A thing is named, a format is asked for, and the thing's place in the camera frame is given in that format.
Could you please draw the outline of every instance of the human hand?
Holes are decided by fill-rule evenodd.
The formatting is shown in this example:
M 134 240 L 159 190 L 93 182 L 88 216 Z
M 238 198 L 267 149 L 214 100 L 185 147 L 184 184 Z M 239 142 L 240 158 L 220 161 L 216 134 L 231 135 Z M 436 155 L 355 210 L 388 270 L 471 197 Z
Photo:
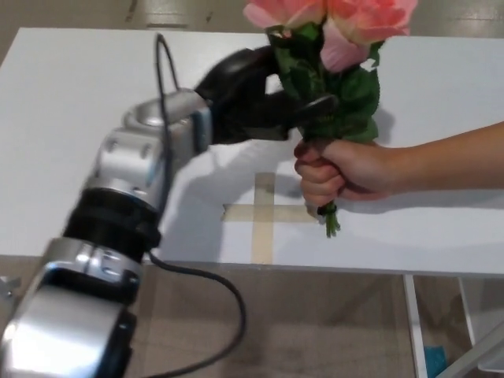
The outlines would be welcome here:
M 386 198 L 394 192 L 396 149 L 344 140 L 300 142 L 295 170 L 306 201 L 323 206 L 335 198 Z

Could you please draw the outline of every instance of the bouquet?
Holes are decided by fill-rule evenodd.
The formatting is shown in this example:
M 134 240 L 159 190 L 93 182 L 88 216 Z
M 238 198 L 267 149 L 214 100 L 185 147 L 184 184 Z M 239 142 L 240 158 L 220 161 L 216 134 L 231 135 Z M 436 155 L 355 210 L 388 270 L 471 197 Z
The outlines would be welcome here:
M 333 94 L 338 109 L 300 130 L 313 138 L 371 143 L 372 116 L 380 101 L 377 67 L 385 40 L 409 34 L 417 0 L 250 0 L 243 13 L 265 30 L 280 67 L 280 82 L 293 98 Z M 363 63 L 372 61 L 365 68 Z M 336 204 L 318 209 L 327 237 L 340 226 Z

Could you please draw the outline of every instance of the black cable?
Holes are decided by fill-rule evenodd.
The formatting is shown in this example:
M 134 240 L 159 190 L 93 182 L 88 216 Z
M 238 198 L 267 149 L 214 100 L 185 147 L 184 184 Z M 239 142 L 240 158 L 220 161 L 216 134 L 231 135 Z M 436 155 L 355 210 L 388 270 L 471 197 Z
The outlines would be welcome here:
M 164 48 L 166 52 L 166 56 L 169 60 L 169 65 L 170 69 L 172 71 L 172 78 L 173 82 L 175 83 L 175 88 L 179 90 L 179 84 L 176 79 L 176 72 L 175 72 L 175 65 L 173 63 L 172 55 L 170 54 L 170 50 L 168 47 L 168 44 L 166 43 L 165 38 L 161 34 L 157 34 L 156 37 L 156 73 L 157 73 L 157 88 L 159 90 L 159 100 L 160 100 L 160 107 L 161 107 L 161 116 L 163 118 L 163 151 L 165 155 L 165 181 L 163 183 L 163 195 L 162 195 L 162 206 L 160 207 L 161 211 L 159 214 L 159 221 L 158 223 L 161 223 L 161 219 L 165 213 L 166 205 L 168 202 L 168 196 L 169 196 L 169 189 L 171 185 L 171 175 L 172 175 L 172 169 L 171 165 L 169 164 L 170 161 L 172 161 L 172 150 L 171 150 L 171 135 L 169 131 L 169 117 L 168 117 L 168 111 L 166 109 L 166 104 L 165 104 L 165 89 L 163 85 L 163 75 L 161 71 L 161 47 Z M 175 265 L 170 265 L 166 264 L 152 253 L 152 251 L 149 252 L 149 258 L 152 261 L 153 264 L 155 264 L 157 267 L 166 270 L 168 272 L 174 272 L 174 273 L 179 273 L 179 274 L 185 274 L 189 276 L 198 276 L 202 278 L 206 278 L 208 280 L 212 280 L 215 282 L 218 282 L 219 284 L 223 285 L 226 287 L 235 297 L 236 302 L 238 304 L 239 308 L 239 326 L 238 326 L 238 331 L 236 332 L 235 336 L 231 340 L 231 342 L 224 348 L 222 349 L 219 353 L 214 354 L 212 357 L 207 358 L 206 360 L 203 360 L 201 362 L 198 362 L 193 365 L 189 365 L 185 368 L 182 369 L 177 369 L 177 370 L 172 370 L 171 372 L 164 372 L 161 374 L 156 374 L 153 376 L 148 376 L 147 378 L 172 378 L 175 376 L 183 376 L 185 374 L 189 374 L 192 372 L 195 372 L 199 369 L 204 369 L 215 362 L 219 361 L 222 358 L 227 357 L 243 340 L 243 337 L 245 336 L 246 332 L 246 307 L 245 307 L 245 301 L 243 300 L 242 295 L 240 294 L 239 290 L 236 288 L 236 286 L 229 280 L 225 279 L 223 276 L 219 276 L 215 273 L 212 272 L 207 272 L 204 270 L 200 269 L 192 269 L 192 268 L 184 268 L 180 266 L 175 266 Z

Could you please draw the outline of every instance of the human arm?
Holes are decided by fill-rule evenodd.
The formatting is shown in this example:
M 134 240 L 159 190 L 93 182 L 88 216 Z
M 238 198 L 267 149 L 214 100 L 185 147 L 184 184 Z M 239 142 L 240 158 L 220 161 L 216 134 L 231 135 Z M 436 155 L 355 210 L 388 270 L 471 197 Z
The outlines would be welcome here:
M 407 148 L 314 141 L 295 151 L 306 199 L 384 198 L 412 191 L 504 189 L 504 122 Z

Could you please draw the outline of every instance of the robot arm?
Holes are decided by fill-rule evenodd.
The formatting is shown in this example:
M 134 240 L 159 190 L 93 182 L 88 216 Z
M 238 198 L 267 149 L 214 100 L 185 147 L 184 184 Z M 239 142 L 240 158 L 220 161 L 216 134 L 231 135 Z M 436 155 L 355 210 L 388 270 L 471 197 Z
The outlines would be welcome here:
M 159 246 L 169 182 L 212 144 L 286 140 L 334 110 L 332 96 L 302 103 L 266 94 L 269 47 L 224 59 L 194 90 L 167 94 L 172 159 L 163 154 L 159 100 L 127 112 L 102 144 L 60 237 L 52 239 L 0 345 L 1 378 L 120 378 L 132 354 L 145 253 Z M 171 169 L 165 170 L 165 164 Z

